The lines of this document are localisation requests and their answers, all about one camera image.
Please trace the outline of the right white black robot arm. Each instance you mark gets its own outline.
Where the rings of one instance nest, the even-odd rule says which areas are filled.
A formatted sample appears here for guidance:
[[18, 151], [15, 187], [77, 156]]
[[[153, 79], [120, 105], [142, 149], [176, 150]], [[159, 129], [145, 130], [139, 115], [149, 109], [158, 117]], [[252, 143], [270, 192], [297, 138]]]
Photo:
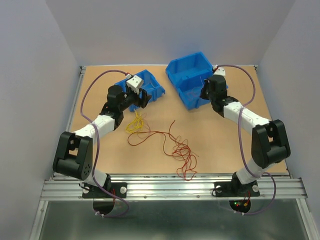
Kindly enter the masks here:
[[269, 120], [244, 107], [229, 96], [226, 80], [222, 75], [205, 79], [200, 97], [209, 100], [213, 110], [225, 119], [237, 124], [238, 130], [251, 135], [251, 159], [233, 173], [230, 181], [217, 182], [213, 194], [216, 197], [243, 197], [250, 193], [259, 196], [253, 187], [266, 170], [282, 162], [291, 154], [288, 136], [281, 120]]

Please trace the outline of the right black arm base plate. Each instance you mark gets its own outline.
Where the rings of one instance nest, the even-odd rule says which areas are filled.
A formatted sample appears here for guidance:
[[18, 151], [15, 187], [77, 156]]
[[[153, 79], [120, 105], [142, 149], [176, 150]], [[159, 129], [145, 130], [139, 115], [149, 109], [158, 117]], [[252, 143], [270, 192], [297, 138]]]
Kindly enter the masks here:
[[244, 198], [259, 197], [260, 191], [256, 181], [242, 185], [231, 181], [218, 181], [214, 183], [211, 194], [217, 198]]

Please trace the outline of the small blue plastic bin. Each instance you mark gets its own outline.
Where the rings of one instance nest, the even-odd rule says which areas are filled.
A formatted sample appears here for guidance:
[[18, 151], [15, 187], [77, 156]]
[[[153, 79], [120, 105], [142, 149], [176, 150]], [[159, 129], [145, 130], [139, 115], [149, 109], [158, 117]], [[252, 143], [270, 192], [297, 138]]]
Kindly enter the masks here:
[[[165, 89], [158, 83], [155, 76], [147, 69], [142, 70], [136, 73], [135, 75], [137, 75], [143, 80], [142, 89], [146, 90], [147, 94], [151, 96], [150, 100], [148, 101], [148, 104], [155, 102], [158, 98], [162, 97], [166, 93]], [[122, 90], [125, 91], [126, 79], [123, 79], [115, 83], [115, 85], [121, 86]], [[134, 112], [138, 108], [138, 106], [135, 106], [133, 104], [128, 109], [130, 112]]]

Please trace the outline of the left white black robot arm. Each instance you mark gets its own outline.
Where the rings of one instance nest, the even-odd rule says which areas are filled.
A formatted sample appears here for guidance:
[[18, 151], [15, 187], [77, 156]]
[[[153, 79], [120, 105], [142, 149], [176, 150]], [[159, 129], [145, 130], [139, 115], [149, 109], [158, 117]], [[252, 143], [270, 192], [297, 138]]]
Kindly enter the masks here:
[[94, 156], [94, 144], [97, 144], [96, 155], [100, 151], [100, 138], [116, 130], [124, 118], [124, 110], [132, 105], [145, 108], [152, 96], [146, 90], [137, 91], [126, 87], [123, 91], [119, 85], [108, 88], [106, 103], [101, 112], [90, 120], [89, 124], [74, 132], [63, 132], [58, 140], [52, 169], [55, 173], [76, 178], [94, 186], [100, 197], [111, 195], [111, 177], [96, 170], [97, 158]]

